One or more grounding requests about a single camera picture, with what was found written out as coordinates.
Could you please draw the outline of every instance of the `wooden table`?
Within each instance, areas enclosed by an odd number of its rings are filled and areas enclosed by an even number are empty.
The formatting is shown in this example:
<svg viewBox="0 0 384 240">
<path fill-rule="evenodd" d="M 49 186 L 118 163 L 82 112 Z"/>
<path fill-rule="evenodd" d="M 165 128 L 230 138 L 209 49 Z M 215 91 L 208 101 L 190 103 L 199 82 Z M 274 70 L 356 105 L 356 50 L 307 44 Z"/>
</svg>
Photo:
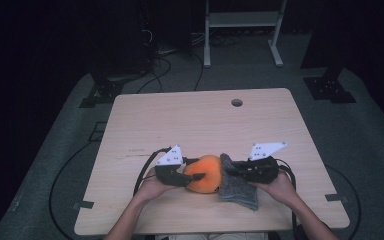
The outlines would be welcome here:
<svg viewBox="0 0 384 240">
<path fill-rule="evenodd" d="M 233 106 L 234 99 L 242 106 Z M 118 96 L 84 196 L 94 204 L 81 208 L 75 232 L 106 234 L 131 199 L 143 164 L 158 149 L 179 144 L 188 158 L 227 153 L 246 160 L 253 143 L 283 141 L 288 146 L 273 156 L 289 163 L 299 195 L 330 227 L 348 226 L 342 203 L 326 200 L 336 190 L 287 89 Z M 261 190 L 258 199 L 259 210 L 253 212 L 221 202 L 218 194 L 175 189 L 144 208 L 135 233 L 291 229 L 288 208 Z"/>
</svg>

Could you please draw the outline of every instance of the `orange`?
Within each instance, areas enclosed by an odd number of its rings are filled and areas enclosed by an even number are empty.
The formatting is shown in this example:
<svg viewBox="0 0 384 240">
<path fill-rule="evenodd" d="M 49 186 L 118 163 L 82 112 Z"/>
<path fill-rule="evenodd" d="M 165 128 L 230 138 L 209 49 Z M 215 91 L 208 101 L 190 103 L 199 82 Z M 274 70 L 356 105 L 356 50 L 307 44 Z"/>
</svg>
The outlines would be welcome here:
<svg viewBox="0 0 384 240">
<path fill-rule="evenodd" d="M 198 181 L 192 181 L 187 188 L 198 193 L 214 193 L 221 185 L 221 160 L 214 155 L 204 155 L 199 161 L 187 165 L 183 173 L 193 175 L 195 173 L 205 173 L 205 176 Z"/>
</svg>

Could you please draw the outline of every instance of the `wire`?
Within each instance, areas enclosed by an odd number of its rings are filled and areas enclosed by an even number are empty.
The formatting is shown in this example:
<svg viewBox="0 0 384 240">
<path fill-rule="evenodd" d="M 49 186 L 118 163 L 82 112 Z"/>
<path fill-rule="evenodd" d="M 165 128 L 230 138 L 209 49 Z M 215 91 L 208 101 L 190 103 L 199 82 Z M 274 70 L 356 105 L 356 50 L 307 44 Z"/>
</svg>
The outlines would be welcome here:
<svg viewBox="0 0 384 240">
<path fill-rule="evenodd" d="M 170 71 L 170 69 L 171 69 L 171 63 L 170 63 L 168 60 L 164 59 L 164 58 L 160 58 L 159 60 L 162 60 L 162 61 L 164 61 L 164 62 L 166 62 L 166 63 L 168 64 L 168 68 L 167 68 L 167 70 L 166 70 L 165 72 L 163 72 L 161 75 L 159 75 L 159 76 L 155 76 L 153 79 L 149 80 L 149 81 L 146 82 L 144 85 L 142 85 L 142 87 L 139 88 L 139 90 L 136 92 L 136 94 L 140 93 L 140 92 L 142 91 L 142 89 L 144 89 L 144 88 L 145 88 L 148 84 L 150 84 L 151 82 L 153 82 L 153 81 L 155 81 L 155 80 L 160 81 L 160 77 L 166 75 L 166 74 Z"/>
<path fill-rule="evenodd" d="M 283 164 L 285 164 L 289 169 L 292 169 L 290 166 L 289 166 L 289 164 L 287 163 L 287 162 L 285 162 L 285 161 L 283 161 L 282 159 L 275 159 L 276 161 L 280 161 L 280 162 L 282 162 Z"/>
<path fill-rule="evenodd" d="M 166 57 L 168 55 L 176 53 L 177 51 L 179 51 L 179 49 L 177 49 L 177 48 L 170 49 L 170 50 L 165 50 L 165 51 L 158 51 L 157 52 L 157 57 Z"/>
<path fill-rule="evenodd" d="M 339 174 L 347 183 L 348 185 L 351 187 L 354 195 L 355 195 L 355 199 L 356 199 L 356 202 L 357 202 L 357 208 L 358 208 L 358 213 L 357 213 L 357 223 L 354 227 L 354 230 L 352 231 L 352 233 L 350 234 L 350 236 L 348 237 L 348 240 L 351 240 L 354 238 L 355 234 L 357 233 L 358 231 L 358 228 L 360 227 L 360 223 L 361 223 L 361 202 L 360 202 L 360 198 L 357 194 L 357 190 L 355 189 L 355 187 L 352 185 L 351 181 L 341 172 L 339 172 L 338 170 L 336 170 L 335 168 L 333 168 L 332 166 L 328 165 L 328 164 L 325 164 L 325 167 L 326 168 L 329 168 L 330 170 L 336 172 L 337 174 Z"/>
<path fill-rule="evenodd" d="M 198 56 L 198 54 L 193 52 L 193 55 L 195 55 L 195 57 L 198 58 L 198 60 L 199 60 L 199 62 L 201 64 L 201 73 L 199 74 L 198 81 L 196 81 L 195 87 L 193 89 L 193 91 L 196 91 L 196 89 L 198 88 L 198 84 L 201 81 L 202 74 L 204 73 L 204 63 L 203 63 L 202 59 Z"/>
<path fill-rule="evenodd" d="M 152 75 L 157 78 L 158 84 L 160 85 L 160 92 L 164 92 L 163 84 L 161 83 L 160 77 L 155 74 L 154 69 L 152 69 Z"/>
<path fill-rule="evenodd" d="M 152 32 L 149 31 L 149 30 L 146 30 L 146 29 L 142 30 L 142 32 L 147 32 L 147 33 L 149 33 L 149 40 L 148 40 L 148 43 L 144 43 L 146 46 L 149 46 L 149 44 L 152 42 L 152 38 L 153 38 Z"/>
<path fill-rule="evenodd" d="M 205 39 L 205 34 L 204 33 L 192 33 L 192 46 L 195 46 L 201 42 L 203 42 Z"/>
<path fill-rule="evenodd" d="M 79 150 L 77 150 L 77 152 L 75 152 L 73 155 L 71 155 L 71 157 L 65 162 L 65 164 L 62 166 L 62 168 L 59 170 L 57 176 L 55 177 L 54 179 L 54 182 L 52 183 L 52 187 L 51 187 L 51 192 L 49 194 L 49 199 L 48 199 L 48 209 L 49 209 L 49 214 L 51 215 L 51 219 L 52 219 L 52 222 L 54 223 L 55 227 L 58 229 L 58 231 L 64 235 L 64 237 L 66 237 L 67 239 L 73 239 L 71 238 L 62 228 L 61 226 L 58 224 L 56 218 L 55 218 L 55 215 L 54 215 L 54 212 L 52 211 L 52 197 L 53 197 L 53 194 L 54 194 L 54 188 L 55 188 L 55 185 L 61 175 L 61 173 L 65 170 L 65 168 L 68 166 L 68 164 L 77 156 L 77 154 L 79 154 L 81 151 L 83 151 L 85 148 L 87 148 L 89 145 L 91 145 L 92 143 L 95 143 L 95 142 L 100 142 L 99 140 L 102 140 L 102 136 L 99 136 L 97 138 L 94 138 L 92 141 L 89 141 L 87 144 L 85 144 L 83 147 L 81 147 Z"/>
<path fill-rule="evenodd" d="M 211 38 L 210 44 L 212 47 L 218 47 L 218 48 L 227 48 L 231 47 L 233 45 L 239 44 L 242 42 L 242 38 L 240 36 L 215 36 Z"/>
</svg>

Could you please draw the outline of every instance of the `gray towel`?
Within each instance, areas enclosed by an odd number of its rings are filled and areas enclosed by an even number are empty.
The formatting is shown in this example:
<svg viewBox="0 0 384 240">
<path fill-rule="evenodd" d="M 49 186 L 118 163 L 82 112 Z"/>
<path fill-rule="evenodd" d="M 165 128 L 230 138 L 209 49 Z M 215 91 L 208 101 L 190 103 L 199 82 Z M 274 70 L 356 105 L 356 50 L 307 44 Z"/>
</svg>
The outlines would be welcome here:
<svg viewBox="0 0 384 240">
<path fill-rule="evenodd" d="M 253 211 L 258 210 L 257 188 L 248 184 L 240 176 L 232 176 L 226 169 L 234 169 L 229 155 L 220 155 L 222 166 L 222 183 L 219 189 L 219 197 L 222 201 L 239 203 Z"/>
</svg>

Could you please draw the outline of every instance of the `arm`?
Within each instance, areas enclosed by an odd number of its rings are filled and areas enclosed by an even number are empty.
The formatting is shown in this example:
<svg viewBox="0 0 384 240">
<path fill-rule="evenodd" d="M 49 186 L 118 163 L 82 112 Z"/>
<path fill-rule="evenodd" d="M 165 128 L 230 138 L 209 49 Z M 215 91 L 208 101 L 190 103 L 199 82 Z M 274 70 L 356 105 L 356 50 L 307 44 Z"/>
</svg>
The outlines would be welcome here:
<svg viewBox="0 0 384 240">
<path fill-rule="evenodd" d="M 297 194 L 285 172 L 280 171 L 279 176 L 270 184 L 251 184 L 289 207 L 300 220 L 309 239 L 338 239 Z"/>
<path fill-rule="evenodd" d="M 173 188 L 176 187 L 162 184 L 155 177 L 155 169 L 151 168 L 138 192 L 130 200 L 120 218 L 104 239 L 130 240 L 143 207 L 152 199 L 161 196 L 164 192 Z"/>
</svg>

